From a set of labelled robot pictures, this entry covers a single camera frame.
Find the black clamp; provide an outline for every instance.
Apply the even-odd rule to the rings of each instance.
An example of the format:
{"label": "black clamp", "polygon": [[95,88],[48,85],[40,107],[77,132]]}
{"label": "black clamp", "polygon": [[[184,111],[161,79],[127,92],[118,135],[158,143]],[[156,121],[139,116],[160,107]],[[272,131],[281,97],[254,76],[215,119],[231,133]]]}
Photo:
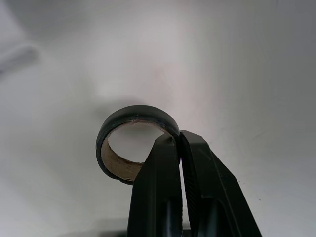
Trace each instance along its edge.
{"label": "black clamp", "polygon": [[[139,122],[165,132],[156,139],[144,163],[120,157],[108,142],[116,129]],[[191,236],[261,236],[234,175],[202,137],[180,131],[174,119],[160,109],[129,106],[110,115],[98,134],[96,155],[108,176],[133,185],[129,237],[182,236],[180,159]]]}

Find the ring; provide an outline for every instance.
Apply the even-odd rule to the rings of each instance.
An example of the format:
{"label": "ring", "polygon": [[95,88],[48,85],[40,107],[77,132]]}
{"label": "ring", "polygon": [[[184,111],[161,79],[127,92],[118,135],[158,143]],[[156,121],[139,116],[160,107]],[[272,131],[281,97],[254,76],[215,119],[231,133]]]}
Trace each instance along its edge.
{"label": "ring", "polygon": [[111,114],[102,124],[96,141],[98,164],[109,177],[133,184],[144,163],[120,157],[109,145],[110,135],[122,126],[143,123],[154,126],[179,142],[180,130],[175,120],[166,112],[152,106],[133,105]]}

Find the black ring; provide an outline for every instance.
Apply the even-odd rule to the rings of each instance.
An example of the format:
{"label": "black ring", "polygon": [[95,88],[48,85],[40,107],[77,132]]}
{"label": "black ring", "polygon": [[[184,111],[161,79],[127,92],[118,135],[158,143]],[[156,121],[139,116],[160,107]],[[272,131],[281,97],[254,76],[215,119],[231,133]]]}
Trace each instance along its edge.
{"label": "black ring", "polygon": [[109,167],[106,167],[103,158],[107,159],[106,162],[108,165],[113,164],[111,169],[113,169],[113,167],[119,168],[120,164],[135,167],[133,170],[129,170],[129,172],[135,176],[135,172],[137,172],[136,170],[141,168],[142,163],[132,162],[117,155],[109,146],[108,138],[110,134],[119,127],[129,123],[139,122],[157,126],[163,132],[171,135],[173,139],[175,139],[176,143],[179,142],[180,130],[177,123],[169,114],[156,107],[147,105],[133,105],[122,108],[111,114],[104,121],[99,131],[96,141],[96,156],[99,166],[104,173],[106,173],[109,177],[113,179],[119,179],[121,182],[126,184],[133,184],[134,178],[119,177],[118,175],[114,174],[113,170],[111,172]]}

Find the ring band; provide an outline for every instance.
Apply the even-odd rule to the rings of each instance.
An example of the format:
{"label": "ring band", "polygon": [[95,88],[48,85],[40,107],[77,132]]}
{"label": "ring band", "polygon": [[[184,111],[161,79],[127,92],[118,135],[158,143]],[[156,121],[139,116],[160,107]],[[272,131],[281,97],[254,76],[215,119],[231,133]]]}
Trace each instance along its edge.
{"label": "ring band", "polygon": [[99,166],[109,177],[133,184],[143,163],[129,161],[116,154],[109,145],[111,133],[125,125],[143,123],[169,134],[178,143],[180,130],[175,120],[166,112],[152,106],[133,105],[111,114],[101,126],[96,141]]}

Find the white backdrop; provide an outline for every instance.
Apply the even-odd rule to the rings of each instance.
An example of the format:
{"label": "white backdrop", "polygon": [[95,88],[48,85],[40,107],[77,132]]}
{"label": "white backdrop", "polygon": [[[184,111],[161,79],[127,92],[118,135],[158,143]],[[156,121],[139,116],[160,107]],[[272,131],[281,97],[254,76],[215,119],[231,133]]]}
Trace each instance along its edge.
{"label": "white backdrop", "polygon": [[[6,4],[37,54],[0,75],[1,236],[126,228],[132,187],[101,171],[95,139],[132,104],[207,140],[263,236],[315,235],[314,0]],[[143,160],[157,134],[137,131],[116,139]]]}

